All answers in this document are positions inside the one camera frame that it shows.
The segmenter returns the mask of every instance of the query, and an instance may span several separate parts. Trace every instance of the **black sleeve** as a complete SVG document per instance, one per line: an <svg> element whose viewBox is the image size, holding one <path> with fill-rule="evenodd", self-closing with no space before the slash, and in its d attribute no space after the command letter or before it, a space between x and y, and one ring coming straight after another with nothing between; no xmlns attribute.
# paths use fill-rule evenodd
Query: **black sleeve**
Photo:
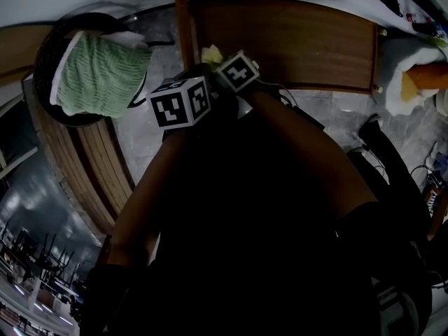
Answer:
<svg viewBox="0 0 448 336"><path fill-rule="evenodd" d="M87 278L87 294L81 314L81 336L102 334L126 295L133 272L118 265L101 265Z"/></svg>
<svg viewBox="0 0 448 336"><path fill-rule="evenodd" d="M411 241L403 237L394 215L379 202L367 203L353 210L341 222L337 233L351 259L372 280L381 282L377 285L372 282L377 295L381 295L381 287L393 286L399 295L412 299L421 334L431 315L431 287L421 256Z"/></svg>

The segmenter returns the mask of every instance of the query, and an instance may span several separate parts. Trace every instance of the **wooden handle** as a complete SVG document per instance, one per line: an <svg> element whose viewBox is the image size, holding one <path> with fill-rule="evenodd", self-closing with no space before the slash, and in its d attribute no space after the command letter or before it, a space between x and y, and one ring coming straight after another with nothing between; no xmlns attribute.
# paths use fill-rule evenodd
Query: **wooden handle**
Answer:
<svg viewBox="0 0 448 336"><path fill-rule="evenodd" d="M175 0L175 2L183 68L189 70L195 65L195 54L193 50L193 38L191 36L190 14L188 13L188 0Z"/></svg>

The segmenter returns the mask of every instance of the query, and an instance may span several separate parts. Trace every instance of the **person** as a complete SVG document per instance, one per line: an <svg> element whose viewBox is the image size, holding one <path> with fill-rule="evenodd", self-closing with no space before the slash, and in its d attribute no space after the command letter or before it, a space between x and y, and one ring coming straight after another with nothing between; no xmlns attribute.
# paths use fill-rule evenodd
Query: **person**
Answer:
<svg viewBox="0 0 448 336"><path fill-rule="evenodd" d="M81 335L420 335L414 235L327 134L262 88L244 98L242 119L164 140L89 275Z"/></svg>

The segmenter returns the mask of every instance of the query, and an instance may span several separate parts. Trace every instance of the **gray tile floor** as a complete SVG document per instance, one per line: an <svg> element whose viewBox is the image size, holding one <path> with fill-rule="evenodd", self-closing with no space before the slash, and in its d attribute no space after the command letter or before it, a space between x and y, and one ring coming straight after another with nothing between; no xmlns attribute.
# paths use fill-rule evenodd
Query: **gray tile floor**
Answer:
<svg viewBox="0 0 448 336"><path fill-rule="evenodd" d="M129 26L144 34L147 41L179 41L173 8L139 16ZM147 90L155 89L164 78L174 77L181 71L178 44L154 48L148 68ZM325 132L345 151L361 145L355 137L356 132L368 116L378 113L384 119L384 133L393 142L409 170L424 163L436 141L439 143L438 150L448 154L448 123L437 114L433 99L426 100L423 107L416 107L409 116L392 117L384 107L364 94L313 90L295 90L291 93L297 105L324 124ZM162 134L151 120L147 104L128 110L120 120L115 121L115 128L131 175L138 182L157 153ZM366 158L374 166L379 164L370 153ZM418 169L413 177L421 185L425 175L425 169Z"/></svg>

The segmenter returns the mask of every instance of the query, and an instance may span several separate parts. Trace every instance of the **green cloth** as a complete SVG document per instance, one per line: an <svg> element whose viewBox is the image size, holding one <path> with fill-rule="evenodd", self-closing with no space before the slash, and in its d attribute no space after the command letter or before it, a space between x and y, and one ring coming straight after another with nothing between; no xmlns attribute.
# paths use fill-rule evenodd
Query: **green cloth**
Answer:
<svg viewBox="0 0 448 336"><path fill-rule="evenodd" d="M143 83L151 52L83 34L64 64L56 104L68 116L119 118Z"/></svg>

